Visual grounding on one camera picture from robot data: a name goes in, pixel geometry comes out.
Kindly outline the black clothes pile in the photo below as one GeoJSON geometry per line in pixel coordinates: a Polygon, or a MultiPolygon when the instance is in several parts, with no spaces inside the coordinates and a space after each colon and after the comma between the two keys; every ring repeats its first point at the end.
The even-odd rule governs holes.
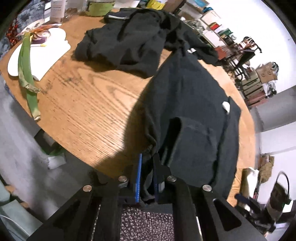
{"type": "Polygon", "coordinates": [[[169,75],[198,66],[218,64],[217,52],[176,16],[162,10],[122,9],[105,17],[101,28],[86,31],[74,56],[116,70],[149,78],[158,72],[164,49],[171,52],[161,66],[169,75]]]}

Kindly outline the black garment with white tag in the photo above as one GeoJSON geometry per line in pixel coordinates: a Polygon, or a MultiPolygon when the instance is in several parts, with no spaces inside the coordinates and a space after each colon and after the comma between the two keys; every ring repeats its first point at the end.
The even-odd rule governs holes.
{"type": "Polygon", "coordinates": [[[227,198],[239,152],[240,107],[192,53],[175,51],[142,95],[147,163],[158,155],[194,189],[210,185],[227,198]]]}

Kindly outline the orange paper bag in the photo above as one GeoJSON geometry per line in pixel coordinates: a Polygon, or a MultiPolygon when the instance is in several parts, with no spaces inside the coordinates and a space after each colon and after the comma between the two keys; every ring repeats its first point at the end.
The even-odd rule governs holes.
{"type": "Polygon", "coordinates": [[[218,60],[222,60],[228,57],[228,47],[227,46],[219,46],[215,48],[215,51],[218,54],[218,60]]]}

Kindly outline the glass jar green contents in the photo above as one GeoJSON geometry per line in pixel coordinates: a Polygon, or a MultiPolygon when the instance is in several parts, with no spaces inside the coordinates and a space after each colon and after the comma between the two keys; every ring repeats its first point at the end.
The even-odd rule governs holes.
{"type": "Polygon", "coordinates": [[[92,0],[86,1],[85,14],[87,16],[105,16],[114,7],[115,1],[92,0]]]}

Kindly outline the white paper plate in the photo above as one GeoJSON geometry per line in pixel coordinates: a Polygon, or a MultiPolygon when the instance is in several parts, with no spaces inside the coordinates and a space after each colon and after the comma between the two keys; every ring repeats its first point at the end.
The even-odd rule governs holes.
{"type": "Polygon", "coordinates": [[[44,25],[45,32],[35,33],[36,40],[31,40],[31,72],[40,81],[48,70],[64,55],[71,46],[66,40],[66,32],[60,24],[44,25]]]}

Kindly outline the green long leaf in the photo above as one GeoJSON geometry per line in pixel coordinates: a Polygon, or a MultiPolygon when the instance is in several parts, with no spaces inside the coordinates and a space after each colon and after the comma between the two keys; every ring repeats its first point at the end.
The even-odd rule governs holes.
{"type": "Polygon", "coordinates": [[[30,50],[31,34],[25,33],[18,55],[18,81],[21,87],[25,89],[27,104],[34,121],[39,121],[41,119],[41,112],[38,108],[37,94],[40,92],[40,89],[35,86],[31,72],[30,50]]]}

